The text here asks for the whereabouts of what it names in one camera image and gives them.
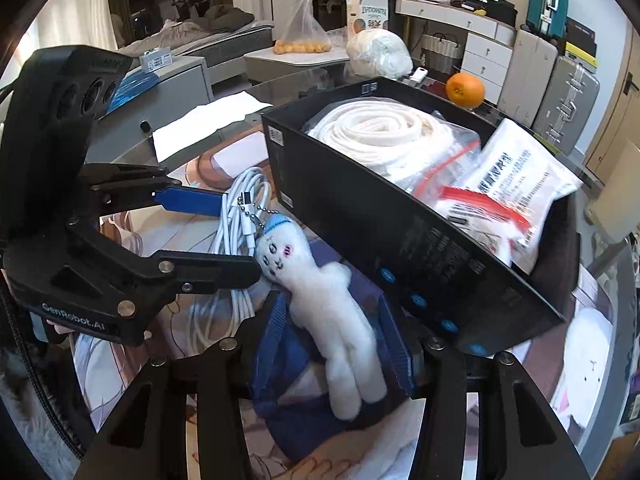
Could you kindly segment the white plush doll keychain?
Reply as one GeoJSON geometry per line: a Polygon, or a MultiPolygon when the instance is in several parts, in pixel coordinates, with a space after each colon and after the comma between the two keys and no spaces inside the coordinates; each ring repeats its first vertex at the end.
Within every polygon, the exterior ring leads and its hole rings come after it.
{"type": "Polygon", "coordinates": [[[386,382],[374,330],[349,292],[352,272],[337,261],[318,266],[303,229],[284,214],[265,222],[255,259],[270,281],[291,293],[288,312],[326,360],[331,410],[357,417],[363,403],[385,398],[386,382]]]}

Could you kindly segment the red white zip snack bag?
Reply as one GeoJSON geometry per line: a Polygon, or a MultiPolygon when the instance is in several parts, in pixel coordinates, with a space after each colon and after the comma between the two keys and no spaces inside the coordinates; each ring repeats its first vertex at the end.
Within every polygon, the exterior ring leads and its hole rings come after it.
{"type": "Polygon", "coordinates": [[[442,188],[434,211],[507,266],[515,244],[526,240],[530,230],[530,222],[519,212],[486,194],[463,188],[442,188]]]}

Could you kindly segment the black storage box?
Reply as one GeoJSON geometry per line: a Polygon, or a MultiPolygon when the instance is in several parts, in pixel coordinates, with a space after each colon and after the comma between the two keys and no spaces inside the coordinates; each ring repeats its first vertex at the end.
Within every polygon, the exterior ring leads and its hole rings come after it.
{"type": "Polygon", "coordinates": [[[303,132],[323,107],[360,96],[437,112],[483,142],[496,130],[439,96],[386,78],[316,91],[262,115],[280,204],[463,352],[490,356],[563,324],[578,280],[576,196],[551,205],[532,273],[506,266],[430,207],[303,132]]]}

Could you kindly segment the white towel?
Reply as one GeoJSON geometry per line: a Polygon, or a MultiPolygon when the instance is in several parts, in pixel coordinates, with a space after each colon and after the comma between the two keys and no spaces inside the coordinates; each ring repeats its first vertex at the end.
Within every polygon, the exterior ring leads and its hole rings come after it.
{"type": "Polygon", "coordinates": [[[422,174],[456,145],[451,127],[394,100],[347,100],[324,108],[303,133],[393,183],[422,174]]]}

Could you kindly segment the silver medicine pouch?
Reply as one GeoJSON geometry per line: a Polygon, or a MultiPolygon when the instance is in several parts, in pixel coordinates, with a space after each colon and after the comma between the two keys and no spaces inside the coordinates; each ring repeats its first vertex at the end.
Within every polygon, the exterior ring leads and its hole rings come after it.
{"type": "Polygon", "coordinates": [[[582,181],[528,131],[506,118],[485,144],[475,168],[457,186],[485,194],[529,222],[515,243],[514,262],[530,273],[551,205],[576,192],[582,181]]]}

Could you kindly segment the clear zip bag red seal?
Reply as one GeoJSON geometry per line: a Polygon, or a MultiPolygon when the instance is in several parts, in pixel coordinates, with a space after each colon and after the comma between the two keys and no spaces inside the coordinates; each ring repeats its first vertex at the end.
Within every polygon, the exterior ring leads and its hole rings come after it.
{"type": "Polygon", "coordinates": [[[427,117],[434,136],[432,151],[418,170],[397,185],[421,202],[433,205],[444,188],[451,188],[477,166],[482,144],[474,130],[447,122],[439,112],[427,117]]]}

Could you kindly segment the grey side cabinet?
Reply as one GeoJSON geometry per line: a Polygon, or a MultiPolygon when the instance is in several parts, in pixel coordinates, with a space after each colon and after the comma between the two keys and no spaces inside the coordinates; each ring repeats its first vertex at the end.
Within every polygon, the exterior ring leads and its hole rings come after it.
{"type": "Polygon", "coordinates": [[[155,160],[152,134],[194,107],[213,101],[204,58],[178,56],[157,72],[153,88],[116,108],[98,121],[87,162],[150,164],[155,160]]]}

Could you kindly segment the clear bag of small oranges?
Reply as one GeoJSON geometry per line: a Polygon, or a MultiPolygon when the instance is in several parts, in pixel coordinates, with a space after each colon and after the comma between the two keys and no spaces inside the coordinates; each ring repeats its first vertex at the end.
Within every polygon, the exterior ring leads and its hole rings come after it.
{"type": "Polygon", "coordinates": [[[277,55],[331,50],[328,33],[314,17],[314,0],[283,0],[286,20],[273,46],[277,55]]]}

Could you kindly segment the beige cylindrical trash bin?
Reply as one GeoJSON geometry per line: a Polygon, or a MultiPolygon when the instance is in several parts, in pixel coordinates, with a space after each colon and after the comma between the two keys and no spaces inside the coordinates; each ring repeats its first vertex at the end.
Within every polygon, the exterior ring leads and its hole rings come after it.
{"type": "Polygon", "coordinates": [[[640,218],[639,148],[629,140],[600,195],[586,208],[588,220],[608,244],[617,244],[640,218]]]}

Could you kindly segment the white carton with print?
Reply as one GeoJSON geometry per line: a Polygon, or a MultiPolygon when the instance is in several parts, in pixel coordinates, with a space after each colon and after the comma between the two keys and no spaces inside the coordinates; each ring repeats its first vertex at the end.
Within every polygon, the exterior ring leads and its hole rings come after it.
{"type": "Polygon", "coordinates": [[[347,39],[366,29],[388,29],[388,0],[346,0],[347,39]]]}

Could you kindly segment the white remote control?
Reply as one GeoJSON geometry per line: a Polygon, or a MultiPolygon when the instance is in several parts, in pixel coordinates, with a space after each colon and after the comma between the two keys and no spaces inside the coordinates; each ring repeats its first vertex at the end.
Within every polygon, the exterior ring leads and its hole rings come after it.
{"type": "Polygon", "coordinates": [[[427,75],[428,75],[428,70],[426,68],[417,67],[416,70],[409,77],[409,80],[413,84],[417,84],[418,86],[420,86],[420,84],[422,84],[422,82],[424,81],[427,75]]]}

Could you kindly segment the orange fruit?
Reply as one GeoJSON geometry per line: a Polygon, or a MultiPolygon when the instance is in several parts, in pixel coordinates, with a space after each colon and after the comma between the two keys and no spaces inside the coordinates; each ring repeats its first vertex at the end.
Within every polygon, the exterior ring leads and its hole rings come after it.
{"type": "Polygon", "coordinates": [[[446,82],[445,90],[451,102],[467,110],[480,107],[485,99],[484,84],[480,78],[472,74],[452,75],[446,82]]]}

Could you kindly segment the wooden door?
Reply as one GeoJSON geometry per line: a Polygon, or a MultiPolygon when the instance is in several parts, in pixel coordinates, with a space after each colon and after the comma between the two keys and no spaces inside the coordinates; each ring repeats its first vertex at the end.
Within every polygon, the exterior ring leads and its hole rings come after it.
{"type": "Polygon", "coordinates": [[[586,155],[587,168],[605,182],[627,142],[639,145],[639,34],[629,26],[614,92],[586,155]]]}

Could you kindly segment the light grey suitcase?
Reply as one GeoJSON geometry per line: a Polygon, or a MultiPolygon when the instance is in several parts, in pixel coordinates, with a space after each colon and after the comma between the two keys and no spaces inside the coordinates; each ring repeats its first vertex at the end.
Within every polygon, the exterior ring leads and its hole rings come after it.
{"type": "Polygon", "coordinates": [[[558,57],[554,44],[520,29],[516,33],[498,110],[526,128],[533,125],[558,57]]]}

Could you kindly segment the teal suitcase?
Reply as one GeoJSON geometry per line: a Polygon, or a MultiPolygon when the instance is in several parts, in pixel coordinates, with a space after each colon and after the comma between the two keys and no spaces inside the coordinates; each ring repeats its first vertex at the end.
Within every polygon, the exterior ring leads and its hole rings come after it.
{"type": "Polygon", "coordinates": [[[568,0],[528,0],[525,24],[538,36],[559,39],[564,36],[568,0]]]}

